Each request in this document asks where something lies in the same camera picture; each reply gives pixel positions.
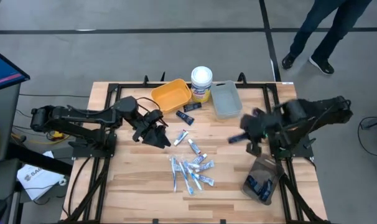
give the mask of gray plastic bin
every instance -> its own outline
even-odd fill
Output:
[[[211,95],[218,119],[233,118],[240,115],[243,104],[233,81],[212,84]]]

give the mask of white container lid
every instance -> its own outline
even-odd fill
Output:
[[[207,86],[212,83],[212,71],[205,66],[198,66],[191,72],[191,82],[196,86]]]

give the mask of monitor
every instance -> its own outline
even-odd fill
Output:
[[[0,89],[22,83],[30,77],[0,54]]]

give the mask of black shoe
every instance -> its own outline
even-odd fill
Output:
[[[291,54],[287,54],[287,56],[284,57],[284,59],[281,62],[282,68],[283,69],[290,69],[292,67],[292,65],[294,64],[295,59],[296,58],[294,56],[292,56]]]
[[[328,60],[325,60],[323,62],[318,62],[312,59],[312,57],[309,58],[309,61],[312,65],[316,66],[320,69],[320,71],[326,75],[332,75],[335,70],[333,67],[328,63]]]

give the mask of yellow plastic bin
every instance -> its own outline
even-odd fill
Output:
[[[159,104],[163,113],[186,105],[191,99],[191,91],[186,82],[178,78],[151,91],[152,99]]]

